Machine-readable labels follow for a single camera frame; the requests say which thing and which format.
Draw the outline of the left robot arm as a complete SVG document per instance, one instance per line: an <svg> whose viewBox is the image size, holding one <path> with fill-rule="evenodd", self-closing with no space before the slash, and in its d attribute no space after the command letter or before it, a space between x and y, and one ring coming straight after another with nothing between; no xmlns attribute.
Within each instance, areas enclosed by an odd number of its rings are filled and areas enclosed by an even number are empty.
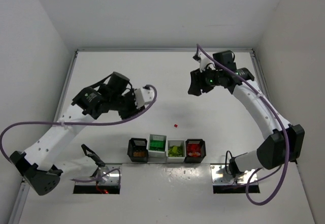
<svg viewBox="0 0 325 224"><path fill-rule="evenodd" d="M25 181L40 195L51 192L60 182L62 170L55 159L89 124L109 111L117 111L128 119L144 106L143 92L134 89L129 78L113 72L107 78L83 88L65 113L35 144L26 150L14 151L11 163Z"/></svg>

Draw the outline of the tan lego plate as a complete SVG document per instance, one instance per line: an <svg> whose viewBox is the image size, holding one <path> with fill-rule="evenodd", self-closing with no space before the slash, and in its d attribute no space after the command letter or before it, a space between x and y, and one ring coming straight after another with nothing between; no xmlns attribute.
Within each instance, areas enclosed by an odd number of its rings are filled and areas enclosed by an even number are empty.
<svg viewBox="0 0 325 224"><path fill-rule="evenodd" d="M144 151L137 151L133 153L134 157L145 157L146 156L146 152Z"/></svg>

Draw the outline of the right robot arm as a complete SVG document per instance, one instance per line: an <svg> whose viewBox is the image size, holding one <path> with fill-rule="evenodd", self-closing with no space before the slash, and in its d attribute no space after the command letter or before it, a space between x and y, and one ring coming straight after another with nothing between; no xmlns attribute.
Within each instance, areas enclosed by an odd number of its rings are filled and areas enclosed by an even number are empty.
<svg viewBox="0 0 325 224"><path fill-rule="evenodd" d="M193 59L198 69L190 72L188 94L200 96L216 86L227 89L252 116L259 127L264 142L257 150L232 157L228 170L233 177L246 170L264 168L271 170L285 163L296 161L301 154L305 131L280 115L267 100L255 77L247 68L237 68L235 54L230 51L214 53L212 58L197 52Z"/></svg>

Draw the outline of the lime curved lego brick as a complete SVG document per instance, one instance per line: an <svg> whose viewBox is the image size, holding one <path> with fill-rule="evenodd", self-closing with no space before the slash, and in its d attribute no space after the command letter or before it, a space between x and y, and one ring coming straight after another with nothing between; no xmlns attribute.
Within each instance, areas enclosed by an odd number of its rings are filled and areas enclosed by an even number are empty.
<svg viewBox="0 0 325 224"><path fill-rule="evenodd" d="M182 151L181 147L179 146L173 146L169 150L170 155L176 155L178 151Z"/></svg>

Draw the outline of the long green lego brick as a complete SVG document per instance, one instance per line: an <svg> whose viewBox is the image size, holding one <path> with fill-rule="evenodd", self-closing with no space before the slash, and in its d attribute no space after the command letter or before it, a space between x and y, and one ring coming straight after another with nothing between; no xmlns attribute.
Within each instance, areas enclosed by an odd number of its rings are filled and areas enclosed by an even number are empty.
<svg viewBox="0 0 325 224"><path fill-rule="evenodd" d="M149 149L150 150L158 150L158 149L164 149L165 148L165 142L159 141L159 140L151 140Z"/></svg>

